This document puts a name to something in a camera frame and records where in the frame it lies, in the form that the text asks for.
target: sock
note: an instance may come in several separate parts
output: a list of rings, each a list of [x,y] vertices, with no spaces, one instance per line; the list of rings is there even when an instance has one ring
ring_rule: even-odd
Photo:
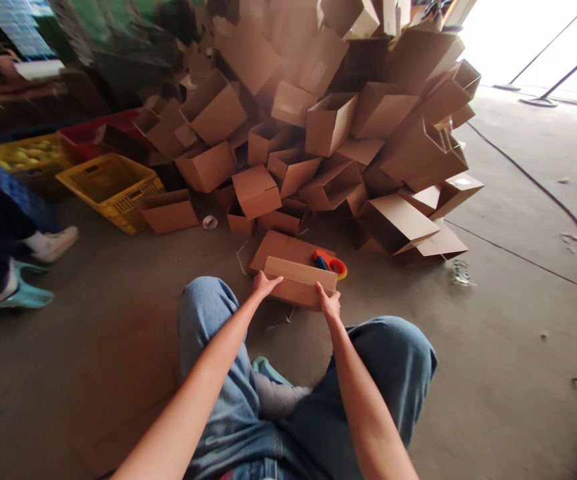
[[[306,387],[291,387],[275,383],[259,372],[253,372],[260,397],[260,416],[267,420],[281,420],[288,417],[298,402],[312,392]]]
[[[38,231],[32,234],[29,238],[22,240],[22,243],[35,253],[45,252],[50,247],[49,239]]]

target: blue jeans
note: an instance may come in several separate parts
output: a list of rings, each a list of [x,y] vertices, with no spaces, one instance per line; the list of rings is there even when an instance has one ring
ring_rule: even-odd
[[[213,335],[239,308],[220,279],[200,277],[182,295],[179,332],[185,379]],[[408,447],[437,366],[424,334],[398,317],[379,317],[348,334]],[[260,401],[243,343],[222,386],[185,479],[361,478],[331,359],[324,378],[280,423],[260,420]]]

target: yellow plastic crate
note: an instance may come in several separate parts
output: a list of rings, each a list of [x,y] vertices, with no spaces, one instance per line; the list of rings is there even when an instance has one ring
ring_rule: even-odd
[[[147,226],[139,212],[144,198],[165,191],[153,170],[116,153],[84,162],[56,178],[129,235]]]
[[[67,160],[60,144],[59,136],[56,133],[50,135],[42,135],[40,137],[33,137],[14,142],[3,143],[0,145],[0,161],[5,161],[16,148],[28,148],[30,145],[48,140],[51,144],[58,145],[59,155],[50,160],[41,161],[32,165],[25,165],[24,167],[14,168],[11,166],[10,172],[22,184],[28,186],[38,194],[52,200],[59,200],[64,198],[68,190],[56,180],[55,175],[72,167]]]

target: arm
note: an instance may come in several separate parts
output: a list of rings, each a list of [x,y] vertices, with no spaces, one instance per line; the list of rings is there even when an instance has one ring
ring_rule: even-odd
[[[251,296],[211,339],[182,387],[117,469],[114,480],[179,480],[184,476],[253,314],[282,280],[269,281],[258,273]]]
[[[316,284],[326,317],[353,449],[364,478],[418,480],[382,394],[340,318],[340,293],[328,298]]]

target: blue crate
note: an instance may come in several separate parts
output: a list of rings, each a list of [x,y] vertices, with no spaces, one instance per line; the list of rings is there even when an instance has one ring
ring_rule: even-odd
[[[60,228],[57,220],[57,210],[54,205],[22,185],[14,176],[0,167],[0,190],[16,202],[42,233],[55,233]]]

